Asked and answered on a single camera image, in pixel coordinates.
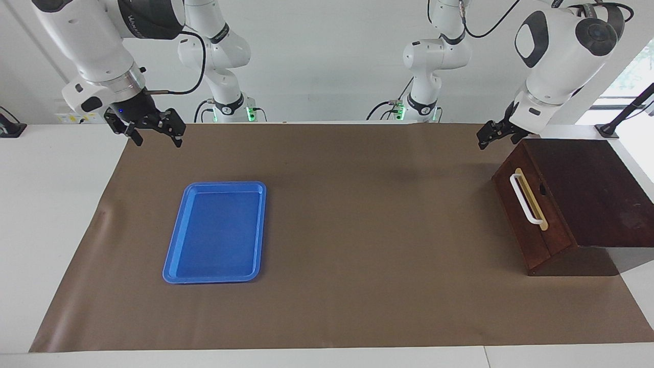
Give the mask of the small black stand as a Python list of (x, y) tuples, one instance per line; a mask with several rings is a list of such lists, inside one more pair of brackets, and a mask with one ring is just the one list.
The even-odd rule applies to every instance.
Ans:
[(26, 127), (12, 112), (0, 105), (0, 138), (17, 138)]

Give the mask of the dark wooden drawer cabinet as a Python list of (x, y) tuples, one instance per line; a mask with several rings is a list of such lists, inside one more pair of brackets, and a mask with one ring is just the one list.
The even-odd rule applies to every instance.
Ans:
[(519, 144), (526, 144), (573, 242), (547, 263), (552, 275), (533, 277), (613, 277), (654, 261), (654, 202), (607, 141)]

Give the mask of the brown table mat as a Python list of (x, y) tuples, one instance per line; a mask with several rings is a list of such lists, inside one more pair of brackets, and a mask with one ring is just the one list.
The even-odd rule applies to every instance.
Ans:
[[(474, 124), (192, 124), (128, 142), (31, 352), (654, 341), (625, 282), (530, 277)], [(268, 189), (251, 282), (162, 277), (193, 182)]]

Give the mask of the white drawer handle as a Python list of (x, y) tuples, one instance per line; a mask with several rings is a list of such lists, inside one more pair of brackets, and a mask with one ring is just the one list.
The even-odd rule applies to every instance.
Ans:
[(523, 214), (525, 214), (526, 220), (529, 223), (538, 225), (543, 231), (546, 229), (547, 222), (544, 219), (544, 215), (539, 214), (537, 208), (532, 209), (530, 207), (528, 191), (523, 189), (521, 186), (522, 174), (519, 174), (517, 171), (509, 177), (510, 184), (513, 188), (515, 196), (520, 204)]

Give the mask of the blue plastic tray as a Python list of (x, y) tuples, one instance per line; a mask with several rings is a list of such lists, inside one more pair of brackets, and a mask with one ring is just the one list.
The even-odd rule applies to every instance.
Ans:
[(184, 190), (162, 278), (173, 285), (246, 283), (260, 274), (267, 187), (194, 182)]

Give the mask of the wooden drawer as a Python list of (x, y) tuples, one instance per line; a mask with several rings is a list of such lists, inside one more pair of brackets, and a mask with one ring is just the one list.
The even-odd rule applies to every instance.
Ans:
[[(509, 177), (515, 172), (522, 174), (521, 186), (528, 191), (530, 207), (544, 215), (547, 222), (543, 231), (538, 225), (529, 223), (520, 207)], [(492, 177), (500, 202), (516, 236), (528, 275), (552, 275), (547, 263), (573, 242), (563, 225), (554, 205), (549, 187), (532, 160), (526, 144), (518, 144), (514, 151)]]

